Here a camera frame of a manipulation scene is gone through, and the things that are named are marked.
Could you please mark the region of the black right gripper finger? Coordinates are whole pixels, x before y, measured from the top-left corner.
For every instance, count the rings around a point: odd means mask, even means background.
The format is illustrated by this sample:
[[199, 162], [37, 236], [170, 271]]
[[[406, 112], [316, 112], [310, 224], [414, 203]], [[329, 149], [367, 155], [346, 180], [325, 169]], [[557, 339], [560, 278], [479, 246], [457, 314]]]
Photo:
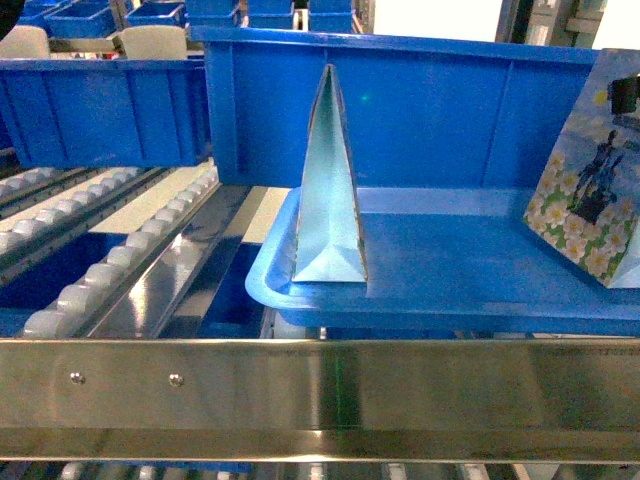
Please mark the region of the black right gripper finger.
[[635, 112], [639, 100], [639, 77], [633, 76], [612, 81], [607, 87], [607, 94], [613, 115]]

